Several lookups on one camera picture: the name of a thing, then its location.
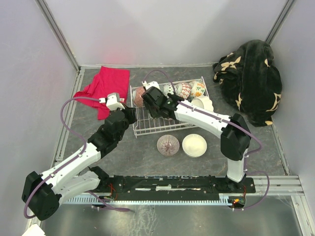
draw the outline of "white wire rack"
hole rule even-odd
[[[185,81],[176,81],[173,82],[173,84],[178,83],[190,83],[192,81],[198,81],[202,82],[205,85],[205,95],[209,96],[208,90],[205,84],[205,81],[203,77],[200,79],[195,80],[185,80]],[[160,87],[162,88],[167,83],[160,84]],[[149,115],[149,112],[145,107],[136,107],[133,103],[132,99],[132,93],[135,91],[138,87],[131,87],[130,86],[130,97],[131,97],[131,106],[136,108],[136,116],[137,116],[137,122],[132,125],[134,135],[140,136],[140,135],[146,135],[146,134],[155,134],[155,133],[162,133],[167,131],[173,131],[173,130],[180,130],[180,129],[190,129],[196,127],[195,125],[191,125],[189,123],[180,122],[178,120],[167,120],[163,118],[155,118],[152,119]]]

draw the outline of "folded cloth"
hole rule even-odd
[[[74,97],[92,97],[102,98],[107,95],[117,92],[124,102],[127,101],[128,86],[129,86],[129,70],[108,68],[102,66],[99,73],[93,78],[90,85],[86,86],[83,91],[77,92]],[[90,101],[86,99],[78,99],[79,102],[98,109],[97,119],[105,119],[109,115],[109,109],[104,103]]]
[[[272,124],[281,99],[280,73],[273,60],[268,43],[251,40],[213,65],[213,81],[220,84],[225,101],[244,112],[254,126]]]

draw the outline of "black floral blanket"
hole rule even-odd
[[[254,126],[272,124],[281,99],[280,73],[273,60],[268,43],[252,40],[213,65],[213,81],[220,84],[226,102],[245,113]]]

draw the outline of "red cloth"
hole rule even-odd
[[[90,85],[86,86],[83,91],[77,92],[74,97],[92,97],[102,98],[117,92],[120,98],[127,101],[129,87],[129,70],[114,69],[102,66],[99,73],[93,78]],[[105,119],[109,115],[109,109],[104,103],[94,102],[86,99],[78,99],[79,102],[90,107],[98,109],[97,119]]]

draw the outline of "floor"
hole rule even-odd
[[[129,70],[130,85],[137,87],[141,86],[143,77],[152,68],[131,68]],[[199,79],[203,76],[210,98],[213,101],[214,111],[226,115],[233,115],[238,112],[222,99],[219,85],[212,81],[214,74],[211,67],[163,68],[163,70],[170,75],[173,81]],[[92,82],[98,71],[99,69],[85,70],[81,90]],[[154,72],[149,77],[149,81],[167,82],[166,78],[158,72]],[[78,103],[71,128],[87,139],[103,124],[103,121],[97,120],[96,116],[97,111],[95,109]],[[284,175],[285,172],[272,127],[253,127],[249,124],[249,128],[264,144],[262,151],[251,155],[248,159],[249,172],[264,170],[271,176]],[[167,134],[174,135],[180,143],[186,135],[191,133],[199,134],[207,141],[208,149],[202,157],[190,158],[184,154],[182,148],[174,156],[164,157],[157,150],[157,141],[164,133],[139,136],[136,139],[132,127],[130,127],[125,132],[118,147],[92,166],[100,166],[109,175],[225,175],[227,171],[226,158],[220,152],[220,140],[217,137],[200,128],[167,132]],[[78,138],[69,135],[64,157],[70,156],[81,145]],[[252,141],[250,149],[254,148],[257,148],[257,144]]]
[[[260,197],[247,197],[251,205]],[[290,196],[268,197],[253,209],[130,205],[132,212],[62,205],[41,227],[47,236],[301,236]]]

